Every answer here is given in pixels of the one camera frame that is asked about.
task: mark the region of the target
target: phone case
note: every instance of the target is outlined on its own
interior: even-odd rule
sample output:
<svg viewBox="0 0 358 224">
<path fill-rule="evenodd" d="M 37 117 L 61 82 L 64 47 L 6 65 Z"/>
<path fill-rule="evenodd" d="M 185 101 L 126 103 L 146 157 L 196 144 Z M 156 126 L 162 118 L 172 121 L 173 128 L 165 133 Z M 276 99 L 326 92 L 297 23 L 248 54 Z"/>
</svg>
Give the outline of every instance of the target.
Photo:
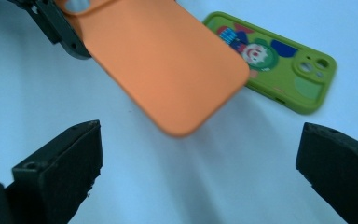
<svg viewBox="0 0 358 224">
<path fill-rule="evenodd" d="M 55 2 L 92 58 L 172 136 L 193 133 L 248 79 L 248 64 L 172 0 L 90 0 L 80 12 Z"/>
<path fill-rule="evenodd" d="M 247 87 L 301 114 L 322 104 L 337 68 L 332 57 L 224 12 L 203 23 L 249 64 Z"/>
</svg>

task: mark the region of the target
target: orange surface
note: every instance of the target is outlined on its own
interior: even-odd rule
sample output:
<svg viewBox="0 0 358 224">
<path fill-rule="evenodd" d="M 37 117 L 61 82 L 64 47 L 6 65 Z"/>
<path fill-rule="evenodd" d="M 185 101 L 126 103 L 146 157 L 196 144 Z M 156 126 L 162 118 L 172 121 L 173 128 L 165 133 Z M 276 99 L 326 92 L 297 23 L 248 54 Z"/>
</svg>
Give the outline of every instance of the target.
<svg viewBox="0 0 358 224">
<path fill-rule="evenodd" d="M 165 133 L 194 132 L 248 79 L 241 56 L 174 1 L 90 0 L 80 13 L 66 1 L 94 60 Z"/>
</svg>

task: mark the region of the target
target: cartoon character print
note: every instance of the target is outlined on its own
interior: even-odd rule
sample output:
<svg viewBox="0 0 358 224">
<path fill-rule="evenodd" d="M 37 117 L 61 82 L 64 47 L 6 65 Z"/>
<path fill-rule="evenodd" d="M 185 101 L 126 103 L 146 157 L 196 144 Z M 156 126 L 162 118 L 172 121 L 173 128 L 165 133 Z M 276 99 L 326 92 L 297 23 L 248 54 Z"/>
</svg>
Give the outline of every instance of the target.
<svg viewBox="0 0 358 224">
<path fill-rule="evenodd" d="M 217 34 L 242 58 L 251 68 L 251 77 L 257 77 L 260 71 L 271 70 L 281 57 L 294 57 L 297 49 L 283 44 L 278 40 L 267 43 L 266 40 L 257 38 L 250 43 L 248 35 L 254 33 L 252 29 L 234 23 L 234 29 L 228 26 L 221 26 Z"/>
</svg>

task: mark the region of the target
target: table surface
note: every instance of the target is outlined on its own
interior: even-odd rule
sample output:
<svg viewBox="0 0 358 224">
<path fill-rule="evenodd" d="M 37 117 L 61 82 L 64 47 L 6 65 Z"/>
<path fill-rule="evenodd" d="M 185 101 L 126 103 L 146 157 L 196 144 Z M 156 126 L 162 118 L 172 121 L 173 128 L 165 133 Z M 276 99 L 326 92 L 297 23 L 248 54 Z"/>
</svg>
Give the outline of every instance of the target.
<svg viewBox="0 0 358 224">
<path fill-rule="evenodd" d="M 71 223 L 345 223 L 295 162 L 304 122 L 358 140 L 358 3 L 177 2 L 199 21 L 225 11 L 331 55 L 322 107 L 299 115 L 243 88 L 195 133 L 171 138 L 96 62 L 51 45 L 0 0 L 0 182 L 66 128 L 99 119 L 102 175 Z"/>
</svg>

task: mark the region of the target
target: black object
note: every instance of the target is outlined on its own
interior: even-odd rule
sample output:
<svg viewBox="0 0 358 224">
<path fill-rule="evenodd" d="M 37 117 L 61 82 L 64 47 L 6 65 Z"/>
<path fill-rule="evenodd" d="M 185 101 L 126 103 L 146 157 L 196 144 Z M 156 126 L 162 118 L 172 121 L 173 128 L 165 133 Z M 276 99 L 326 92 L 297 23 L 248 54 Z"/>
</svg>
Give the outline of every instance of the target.
<svg viewBox="0 0 358 224">
<path fill-rule="evenodd" d="M 61 43 L 75 58 L 88 59 L 90 54 L 83 42 L 63 16 L 54 0 L 8 0 L 26 10 L 51 43 Z"/>
<path fill-rule="evenodd" d="M 305 123 L 296 168 L 349 223 L 358 223 L 358 141 Z"/>
<path fill-rule="evenodd" d="M 68 223 L 100 175 L 100 130 L 98 120 L 77 124 L 16 165 L 5 196 L 0 185 L 0 223 Z"/>
</svg>

